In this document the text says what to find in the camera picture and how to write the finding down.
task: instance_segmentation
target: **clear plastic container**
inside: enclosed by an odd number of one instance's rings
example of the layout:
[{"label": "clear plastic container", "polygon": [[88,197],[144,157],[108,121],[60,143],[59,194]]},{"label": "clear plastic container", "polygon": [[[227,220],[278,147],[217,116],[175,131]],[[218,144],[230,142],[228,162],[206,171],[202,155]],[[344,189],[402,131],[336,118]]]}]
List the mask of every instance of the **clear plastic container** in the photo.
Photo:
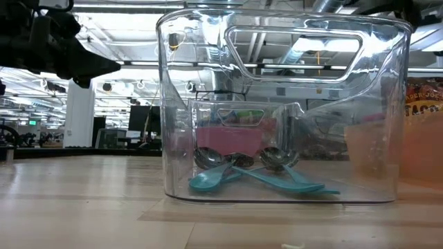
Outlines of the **clear plastic container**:
[{"label": "clear plastic container", "polygon": [[162,17],[157,33],[168,196],[395,200],[407,23],[187,9]]}]

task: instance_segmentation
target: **white column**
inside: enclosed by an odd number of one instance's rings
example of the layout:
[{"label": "white column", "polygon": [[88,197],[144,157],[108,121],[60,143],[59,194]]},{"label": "white column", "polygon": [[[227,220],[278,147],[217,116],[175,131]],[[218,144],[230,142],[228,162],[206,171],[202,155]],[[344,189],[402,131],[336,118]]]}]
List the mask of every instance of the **white column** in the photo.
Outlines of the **white column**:
[{"label": "white column", "polygon": [[69,82],[63,147],[91,146],[95,101],[96,87],[92,81],[89,89],[80,88],[72,80]]}]

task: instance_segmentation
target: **wooden tabletop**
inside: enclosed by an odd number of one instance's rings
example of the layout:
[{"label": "wooden tabletop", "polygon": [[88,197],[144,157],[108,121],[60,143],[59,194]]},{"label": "wooden tabletop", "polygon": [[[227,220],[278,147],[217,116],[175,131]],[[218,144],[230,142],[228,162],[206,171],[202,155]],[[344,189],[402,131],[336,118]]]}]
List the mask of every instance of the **wooden tabletop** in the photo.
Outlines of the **wooden tabletop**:
[{"label": "wooden tabletop", "polygon": [[163,193],[161,158],[0,166],[0,248],[443,248],[443,191],[383,205],[197,204]]}]

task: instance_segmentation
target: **computer monitor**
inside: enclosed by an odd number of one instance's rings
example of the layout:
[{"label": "computer monitor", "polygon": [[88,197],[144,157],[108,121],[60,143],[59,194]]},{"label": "computer monitor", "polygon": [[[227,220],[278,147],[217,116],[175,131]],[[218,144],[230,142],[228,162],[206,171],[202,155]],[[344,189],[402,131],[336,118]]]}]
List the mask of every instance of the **computer monitor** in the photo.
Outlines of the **computer monitor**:
[{"label": "computer monitor", "polygon": [[143,132],[148,115],[150,115],[150,119],[146,131],[149,133],[155,132],[157,135],[160,135],[160,107],[152,107],[150,111],[150,106],[131,106],[128,130]]}]

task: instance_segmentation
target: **utensil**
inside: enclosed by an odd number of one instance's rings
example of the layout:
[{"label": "utensil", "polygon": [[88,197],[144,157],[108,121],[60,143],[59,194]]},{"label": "utensil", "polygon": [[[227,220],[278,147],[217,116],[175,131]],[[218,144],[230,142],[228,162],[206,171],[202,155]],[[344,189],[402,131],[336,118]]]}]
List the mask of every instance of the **utensil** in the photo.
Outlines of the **utensil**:
[{"label": "utensil", "polygon": [[[275,172],[285,170],[296,183],[313,184],[304,176],[293,170],[292,167],[298,163],[298,153],[290,151],[284,153],[283,150],[275,147],[267,147],[260,152],[260,160],[266,169]],[[320,189],[316,190],[315,194],[340,194],[338,190]]]},{"label": "utensil", "polygon": [[189,186],[196,191],[209,192],[216,190],[222,181],[224,172],[231,167],[232,164],[225,163],[221,166],[208,169],[189,181]]},{"label": "utensil", "polygon": [[[251,164],[251,159],[243,157],[246,156],[243,154],[236,153],[223,157],[222,155],[218,154],[216,151],[212,150],[211,148],[207,147],[204,149],[201,148],[201,152],[202,151],[203,153],[195,154],[197,160],[199,162],[207,162],[208,165],[205,167],[209,167],[212,169],[206,170],[195,176],[193,179],[191,179],[191,181],[189,182],[189,186],[197,191],[213,191],[217,189],[222,181],[224,172],[228,168],[234,169],[239,173],[252,176],[253,178],[256,178],[259,181],[262,181],[276,188],[279,188],[281,190],[286,190],[289,192],[297,192],[297,193],[310,192],[325,187],[325,185],[323,184],[315,184],[315,183],[295,183],[295,184],[288,183],[286,181],[280,180],[275,177],[265,176],[256,172],[251,172],[249,170],[242,169],[241,166],[247,166]],[[203,155],[209,155],[210,158],[200,158]]]},{"label": "utensil", "polygon": [[[259,171],[261,169],[264,169],[264,167],[258,167],[258,168],[255,168],[255,169],[249,169],[249,171],[250,172],[256,172],[256,171]],[[231,181],[235,181],[235,180],[237,180],[241,176],[243,176],[243,174],[242,173],[238,173],[238,172],[230,174],[227,177],[223,177],[223,179],[221,180],[221,183],[229,183]]]},{"label": "utensil", "polygon": [[194,150],[194,162],[201,169],[212,169],[226,163],[226,159],[217,151],[207,147]]},{"label": "utensil", "polygon": [[195,160],[199,163],[206,163],[202,167],[210,168],[189,181],[189,186],[202,192],[209,192],[217,189],[224,177],[225,171],[232,165],[240,167],[250,167],[254,159],[239,153],[222,156],[210,148],[199,148],[198,154],[195,154]]},{"label": "utensil", "polygon": [[319,190],[325,187],[324,184],[315,184],[315,183],[288,183],[284,180],[280,180],[276,177],[271,176],[265,176],[259,173],[255,173],[254,171],[245,170],[236,166],[232,166],[232,169],[242,173],[246,174],[248,176],[252,176],[253,178],[262,181],[264,183],[270,184],[276,188],[279,188],[281,190],[285,190],[288,192],[293,193],[303,193],[303,192],[312,192],[315,190]]}]

